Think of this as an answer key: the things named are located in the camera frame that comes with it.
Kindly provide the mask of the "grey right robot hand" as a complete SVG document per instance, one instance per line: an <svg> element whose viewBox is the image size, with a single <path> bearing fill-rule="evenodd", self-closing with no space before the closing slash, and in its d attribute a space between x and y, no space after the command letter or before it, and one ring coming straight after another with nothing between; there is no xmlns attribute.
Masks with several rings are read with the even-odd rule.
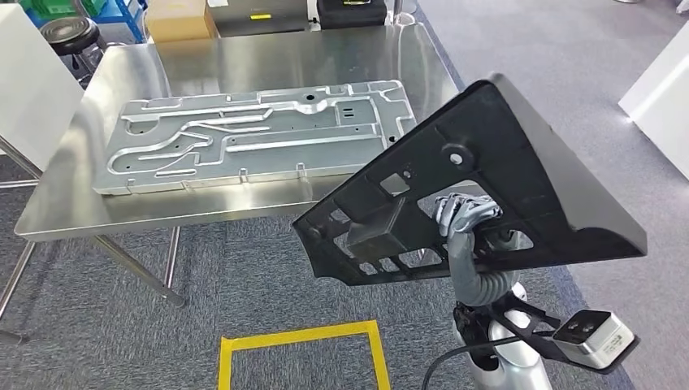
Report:
<svg viewBox="0 0 689 390"><path fill-rule="evenodd" d="M431 212L440 235L448 239L455 233L471 232L478 224L501 215L502 209L488 195L472 196L464 193L437 197Z"/></svg>

